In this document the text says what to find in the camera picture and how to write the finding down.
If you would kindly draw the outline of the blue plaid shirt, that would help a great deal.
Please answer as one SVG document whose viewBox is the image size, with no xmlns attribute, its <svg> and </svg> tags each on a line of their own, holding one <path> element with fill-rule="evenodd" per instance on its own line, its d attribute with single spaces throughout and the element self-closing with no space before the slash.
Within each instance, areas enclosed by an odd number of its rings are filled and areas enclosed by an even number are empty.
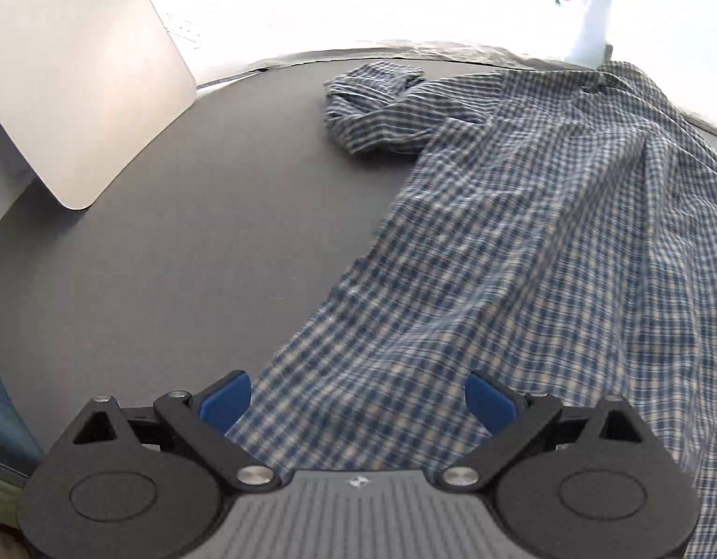
<svg viewBox="0 0 717 559">
<path fill-rule="evenodd" d="M 620 62 L 367 63 L 327 83 L 324 125 L 414 169 L 229 439 L 279 472 L 433 472 L 485 439 L 473 370 L 571 405 L 616 392 L 699 461 L 688 552 L 717 558 L 717 150 Z"/>
</svg>

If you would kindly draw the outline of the white rounded board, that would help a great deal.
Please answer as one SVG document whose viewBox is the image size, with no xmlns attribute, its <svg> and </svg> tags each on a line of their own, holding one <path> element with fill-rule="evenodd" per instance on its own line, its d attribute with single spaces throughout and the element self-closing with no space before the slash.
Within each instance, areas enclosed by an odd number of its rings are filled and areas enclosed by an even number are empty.
<svg viewBox="0 0 717 559">
<path fill-rule="evenodd" d="M 195 98 L 151 0 L 0 0 L 0 124 L 68 210 L 92 206 Z"/>
</svg>

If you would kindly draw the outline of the white printed backdrop cloth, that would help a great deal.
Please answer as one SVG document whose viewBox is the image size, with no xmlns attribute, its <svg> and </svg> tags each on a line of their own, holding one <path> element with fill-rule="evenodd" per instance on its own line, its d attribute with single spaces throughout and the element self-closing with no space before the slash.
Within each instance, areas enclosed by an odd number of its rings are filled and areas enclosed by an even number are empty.
<svg viewBox="0 0 717 559">
<path fill-rule="evenodd" d="M 151 0 L 199 83 L 307 52 L 501 48 L 635 64 L 717 128 L 717 0 Z"/>
</svg>

